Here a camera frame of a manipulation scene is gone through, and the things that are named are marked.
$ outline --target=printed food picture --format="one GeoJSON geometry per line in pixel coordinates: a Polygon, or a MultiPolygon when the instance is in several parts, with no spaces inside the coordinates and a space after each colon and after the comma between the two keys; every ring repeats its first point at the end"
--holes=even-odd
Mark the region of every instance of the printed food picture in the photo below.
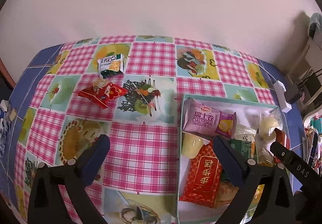
{"type": "Polygon", "coordinates": [[[172,38],[165,36],[141,35],[136,37],[136,41],[172,42],[172,38]]]}
{"type": "Polygon", "coordinates": [[[41,107],[65,111],[79,77],[79,75],[55,76],[41,103],[41,107]]]}
{"type": "Polygon", "coordinates": [[[60,52],[58,54],[58,56],[56,57],[54,63],[50,67],[49,71],[47,72],[47,74],[56,74],[57,71],[59,70],[59,68],[64,63],[65,59],[67,58],[68,53],[69,53],[69,51],[60,52]]]}
{"type": "Polygon", "coordinates": [[[15,185],[15,191],[16,191],[19,213],[24,220],[27,220],[27,211],[26,211],[25,201],[24,201],[24,191],[21,187],[19,187],[19,185],[15,185]]]}
{"type": "Polygon", "coordinates": [[[109,224],[170,224],[173,196],[138,195],[105,188],[104,219],[109,224]]]}
{"type": "Polygon", "coordinates": [[[27,138],[28,134],[31,128],[31,124],[33,123],[33,119],[36,115],[36,110],[33,108],[28,108],[26,115],[24,117],[24,123],[21,127],[21,131],[19,134],[19,142],[22,143],[23,145],[27,144],[27,138]]]}
{"type": "Polygon", "coordinates": [[[180,76],[219,80],[213,52],[177,46],[177,71],[180,76]]]}
{"type": "Polygon", "coordinates": [[[38,167],[37,158],[30,152],[26,153],[25,159],[25,177],[24,177],[24,189],[30,193],[33,187],[33,180],[36,176],[36,171],[38,167]]]}
{"type": "Polygon", "coordinates": [[[258,102],[253,88],[224,84],[227,97],[235,100],[258,102]]]}
{"type": "Polygon", "coordinates": [[[97,122],[67,116],[57,146],[56,165],[77,159],[101,134],[109,135],[110,122],[97,122]]]}
{"type": "Polygon", "coordinates": [[[79,40],[74,44],[73,48],[97,44],[99,40],[100,38],[89,38],[89,39],[79,40]]]}
{"type": "Polygon", "coordinates": [[[228,53],[229,55],[234,55],[234,56],[238,56],[240,57],[240,54],[238,51],[236,50],[231,50],[229,48],[226,48],[224,46],[219,46],[219,45],[216,45],[216,44],[212,44],[212,47],[215,51],[221,51],[221,52],[225,52],[225,53],[228,53]]]}
{"type": "Polygon", "coordinates": [[[174,123],[176,100],[173,78],[126,75],[128,94],[118,99],[116,119],[174,123]]]}
{"type": "Polygon", "coordinates": [[[247,60],[244,60],[244,62],[254,86],[268,89],[269,86],[260,71],[260,67],[257,64],[249,62],[247,60]]]}
{"type": "Polygon", "coordinates": [[[122,54],[123,55],[123,63],[125,65],[126,60],[128,59],[128,53],[130,52],[130,43],[116,43],[116,44],[108,44],[108,45],[98,45],[97,49],[94,53],[94,56],[91,60],[91,63],[89,67],[87,68],[87,72],[89,73],[98,73],[98,60],[117,55],[122,54]]]}

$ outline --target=red snack package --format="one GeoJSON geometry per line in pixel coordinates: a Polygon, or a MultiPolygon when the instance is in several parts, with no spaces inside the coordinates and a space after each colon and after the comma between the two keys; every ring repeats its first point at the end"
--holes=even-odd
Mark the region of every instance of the red snack package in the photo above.
{"type": "Polygon", "coordinates": [[[222,170],[211,141],[192,159],[184,193],[179,200],[214,208],[222,170]]]}
{"type": "MultiPolygon", "coordinates": [[[[291,144],[289,142],[289,139],[287,138],[287,136],[285,135],[284,131],[279,130],[278,128],[275,128],[275,133],[276,133],[276,141],[281,143],[285,148],[287,148],[288,150],[291,149],[291,144]]],[[[277,163],[281,163],[281,161],[274,156],[274,162],[277,163]]]]}
{"type": "Polygon", "coordinates": [[[107,103],[115,98],[127,94],[128,91],[108,80],[97,79],[92,86],[78,92],[78,96],[85,97],[98,104],[102,109],[107,108],[107,103]]]}

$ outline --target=plastic bag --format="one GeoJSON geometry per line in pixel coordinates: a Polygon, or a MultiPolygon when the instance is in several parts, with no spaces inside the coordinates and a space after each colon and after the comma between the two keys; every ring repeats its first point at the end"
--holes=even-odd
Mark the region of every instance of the plastic bag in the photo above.
{"type": "Polygon", "coordinates": [[[313,13],[309,26],[308,26],[308,36],[313,39],[315,31],[318,29],[318,31],[321,31],[321,24],[322,24],[322,15],[319,13],[313,13]]]}
{"type": "Polygon", "coordinates": [[[267,144],[276,138],[275,128],[283,130],[283,121],[280,110],[273,109],[269,114],[260,113],[259,137],[267,144]]]}
{"type": "Polygon", "coordinates": [[[7,135],[10,131],[11,106],[8,101],[0,103],[0,158],[4,155],[7,147],[7,135]]]}

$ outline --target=table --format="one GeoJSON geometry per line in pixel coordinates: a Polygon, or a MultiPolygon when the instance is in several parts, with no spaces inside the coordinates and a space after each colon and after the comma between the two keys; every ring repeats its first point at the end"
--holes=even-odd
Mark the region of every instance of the table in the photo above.
{"type": "MultiPolygon", "coordinates": [[[[61,165],[77,158],[104,133],[110,137],[111,149],[97,181],[86,188],[93,204],[111,219],[116,209],[106,205],[106,200],[117,196],[123,203],[155,207],[154,214],[173,221],[169,210],[157,203],[173,201],[176,193],[183,94],[277,104],[271,79],[259,65],[287,86],[280,71],[269,63],[194,40],[107,36],[44,49],[31,61],[10,97],[18,117],[11,126],[7,152],[0,158],[0,181],[5,182],[2,193],[26,218],[37,164],[61,165]],[[140,103],[135,93],[134,99],[120,97],[104,110],[77,95],[99,77],[97,60],[113,54],[123,54],[125,74],[111,82],[119,86],[135,83],[145,94],[149,88],[159,90],[161,96],[152,98],[150,107],[140,103]]],[[[282,118],[291,148],[302,155],[304,129],[299,110],[293,105],[282,118]]],[[[293,176],[291,184],[298,190],[293,176]]],[[[71,218],[80,223],[64,187],[61,192],[71,218]]]]}

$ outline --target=snack box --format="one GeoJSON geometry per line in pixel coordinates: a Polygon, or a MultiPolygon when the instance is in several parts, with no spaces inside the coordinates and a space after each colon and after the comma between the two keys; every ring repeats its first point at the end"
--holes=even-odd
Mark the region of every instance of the snack box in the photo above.
{"type": "MultiPolygon", "coordinates": [[[[193,204],[191,202],[179,201],[179,197],[182,196],[187,175],[190,169],[191,159],[181,155],[182,147],[182,127],[184,125],[184,118],[187,106],[189,106],[190,98],[194,98],[203,102],[207,105],[207,102],[215,102],[215,108],[233,114],[237,114],[237,122],[245,126],[251,127],[252,129],[258,129],[260,113],[269,112],[276,108],[275,105],[250,102],[243,100],[233,100],[219,97],[202,96],[202,95],[192,95],[185,94],[183,97],[183,102],[181,105],[181,127],[180,127],[180,149],[178,149],[179,154],[179,178],[178,178],[178,192],[177,192],[177,204],[176,204],[176,222],[180,224],[198,224],[205,222],[214,222],[219,219],[221,214],[225,211],[227,206],[218,207],[216,209],[209,208],[205,206],[200,206],[193,204]]],[[[249,210],[256,207],[256,205],[250,205],[249,210]]]]}

